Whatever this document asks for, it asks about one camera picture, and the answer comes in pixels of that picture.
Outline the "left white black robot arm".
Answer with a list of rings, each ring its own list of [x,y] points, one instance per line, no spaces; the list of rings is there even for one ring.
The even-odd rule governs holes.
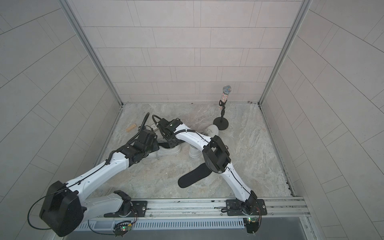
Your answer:
[[[50,185],[42,197],[40,219],[59,237],[70,234],[85,221],[105,214],[114,217],[133,215],[136,220],[138,209],[125,192],[117,190],[90,200],[88,196],[107,180],[158,149],[157,134],[141,127],[125,145],[112,151],[104,163],[66,183],[57,181]]]

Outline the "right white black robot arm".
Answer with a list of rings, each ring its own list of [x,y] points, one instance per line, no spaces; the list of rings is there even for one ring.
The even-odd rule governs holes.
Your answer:
[[[216,173],[221,175],[231,187],[236,199],[240,202],[239,208],[245,215],[253,215],[256,211],[261,213],[262,204],[258,202],[255,192],[237,174],[230,153],[219,136],[208,137],[200,134],[187,127],[180,119],[174,119],[171,122],[160,119],[158,122],[155,121],[155,125],[169,146],[173,147],[180,141],[186,142],[199,150],[204,157],[203,164],[179,178],[180,188],[187,188],[211,173]]]

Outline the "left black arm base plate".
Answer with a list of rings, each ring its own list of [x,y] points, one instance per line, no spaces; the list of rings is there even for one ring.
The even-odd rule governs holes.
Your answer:
[[[147,201],[123,201],[117,212],[104,214],[104,218],[141,218],[146,214],[147,205]]]

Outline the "black insole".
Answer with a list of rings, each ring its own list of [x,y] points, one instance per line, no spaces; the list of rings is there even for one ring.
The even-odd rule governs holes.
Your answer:
[[[199,165],[196,169],[181,176],[178,180],[180,188],[187,188],[196,182],[208,177],[212,173],[212,170],[207,167],[205,163]]]
[[[166,149],[170,149],[172,148],[169,143],[158,143],[160,147],[163,147],[163,148],[166,148]]]

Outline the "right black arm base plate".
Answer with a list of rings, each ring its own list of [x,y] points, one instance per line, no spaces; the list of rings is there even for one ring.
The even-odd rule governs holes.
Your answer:
[[[263,199],[251,200],[250,203],[237,199],[226,200],[225,210],[228,216],[266,216],[268,214]]]

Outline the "white sneaker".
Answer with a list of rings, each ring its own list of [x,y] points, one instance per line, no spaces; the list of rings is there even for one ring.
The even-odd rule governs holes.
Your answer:
[[[175,156],[181,152],[181,145],[177,145],[170,149],[166,149],[159,146],[159,149],[148,155],[148,158],[160,158],[164,156]]]
[[[219,128],[216,125],[210,125],[203,132],[201,132],[201,134],[204,135],[204,136],[208,136],[208,137],[212,138],[214,136],[218,136],[219,135]],[[192,159],[198,159],[202,155],[203,155],[203,153],[202,153],[201,150],[199,150],[199,149],[195,148],[194,146],[190,145],[189,156]]]

